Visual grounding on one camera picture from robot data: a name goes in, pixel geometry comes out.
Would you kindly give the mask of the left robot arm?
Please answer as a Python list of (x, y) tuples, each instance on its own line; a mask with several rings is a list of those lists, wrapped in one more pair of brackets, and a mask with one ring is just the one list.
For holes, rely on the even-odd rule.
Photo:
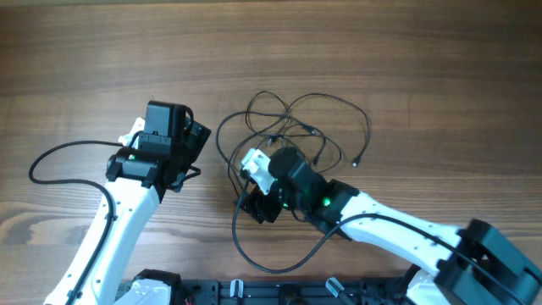
[(125, 269), (166, 191), (178, 192), (201, 171), (194, 163), (211, 131), (180, 104), (150, 101), (144, 120), (117, 142), (100, 206), (75, 258), (47, 304), (186, 304), (178, 274), (145, 269), (123, 296)]

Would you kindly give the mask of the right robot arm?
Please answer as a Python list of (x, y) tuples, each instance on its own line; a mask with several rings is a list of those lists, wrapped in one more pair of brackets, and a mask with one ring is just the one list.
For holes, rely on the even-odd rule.
[(385, 206), (338, 180), (326, 180), (293, 147), (267, 156), (250, 149), (241, 176), (255, 189), (241, 200), (258, 222), (300, 212), (326, 238), (382, 248), (412, 264), (402, 295), (413, 304), (530, 304), (540, 269), (493, 225), (472, 219), (440, 225)]

